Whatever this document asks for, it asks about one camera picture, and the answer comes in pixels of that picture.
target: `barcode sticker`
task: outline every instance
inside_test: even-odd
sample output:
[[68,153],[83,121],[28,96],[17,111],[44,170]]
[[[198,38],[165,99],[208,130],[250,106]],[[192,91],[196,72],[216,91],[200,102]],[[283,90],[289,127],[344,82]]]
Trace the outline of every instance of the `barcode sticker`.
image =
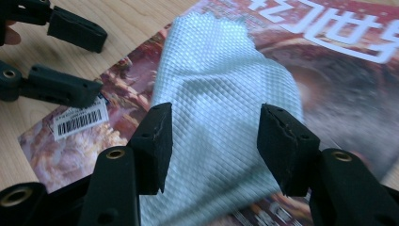
[[108,121],[105,99],[97,97],[89,107],[70,107],[61,115],[54,117],[54,138],[59,140],[105,121]]

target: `chinese characters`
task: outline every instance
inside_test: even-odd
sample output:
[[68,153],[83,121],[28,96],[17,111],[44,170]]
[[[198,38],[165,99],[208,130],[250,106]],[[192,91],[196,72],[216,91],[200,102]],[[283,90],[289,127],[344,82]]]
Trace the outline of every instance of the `chinese characters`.
[[[252,0],[249,9],[257,11],[272,23],[281,23],[285,19],[279,13],[289,11],[294,7],[287,0]],[[281,24],[280,26],[292,33],[304,33],[304,38],[324,46],[328,49],[373,61],[386,63],[396,53],[399,47],[399,20],[393,20],[387,27],[377,22],[377,17],[364,15],[357,17],[355,12],[345,11],[340,14],[336,8],[326,8],[308,0],[297,2],[309,8],[295,25]],[[347,45],[355,45],[371,29],[385,29],[380,35],[384,43],[369,44],[367,53],[355,51]]]

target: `finger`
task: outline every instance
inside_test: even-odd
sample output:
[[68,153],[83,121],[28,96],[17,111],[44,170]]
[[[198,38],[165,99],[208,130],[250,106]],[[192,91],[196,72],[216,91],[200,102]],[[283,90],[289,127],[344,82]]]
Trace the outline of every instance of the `finger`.
[[21,42],[21,36],[13,29],[6,27],[6,36],[4,44],[16,45]]
[[13,25],[15,23],[17,23],[17,22],[15,22],[15,21],[6,21],[6,26],[10,26],[10,25]]

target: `black plastic part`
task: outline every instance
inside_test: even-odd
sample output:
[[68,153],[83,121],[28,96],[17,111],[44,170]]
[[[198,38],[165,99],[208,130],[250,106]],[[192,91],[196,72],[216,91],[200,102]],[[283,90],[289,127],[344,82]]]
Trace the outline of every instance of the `black plastic part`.
[[138,191],[141,195],[164,192],[172,155],[172,104],[153,106],[128,146],[135,150]]
[[79,221],[91,175],[49,194],[45,225],[72,226]]
[[0,46],[4,44],[7,20],[45,25],[51,12],[48,0],[1,0]]
[[6,102],[17,100],[22,79],[20,71],[0,60],[0,100]]
[[262,105],[258,151],[283,194],[306,196],[320,139],[286,110]]
[[59,105],[87,107],[93,104],[102,86],[37,64],[21,84],[20,94]]
[[101,53],[107,37],[97,24],[59,7],[53,9],[47,35],[97,53]]
[[100,153],[77,225],[140,225],[135,171],[131,148]]
[[23,183],[0,192],[0,225],[43,225],[41,207],[47,191],[40,183]]
[[399,206],[358,157],[324,150],[318,171],[325,192],[312,188],[315,225],[399,225]]
[[0,46],[6,36],[6,21],[45,25],[47,34],[86,50],[101,53],[107,34],[97,24],[63,8],[50,8],[49,0],[1,0]]
[[399,206],[399,191],[392,189],[388,186],[384,186],[384,188],[388,191],[391,197],[395,200],[396,204]]

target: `microfiber cloth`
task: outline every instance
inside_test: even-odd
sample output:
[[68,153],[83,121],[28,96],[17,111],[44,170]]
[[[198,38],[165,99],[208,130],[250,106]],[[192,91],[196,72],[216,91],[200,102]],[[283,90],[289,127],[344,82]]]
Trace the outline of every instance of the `microfiber cloth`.
[[264,103],[302,120],[290,73],[255,49],[242,22],[190,13],[175,19],[152,105],[172,103],[165,193],[141,196],[142,225],[204,225],[279,187],[256,140]]

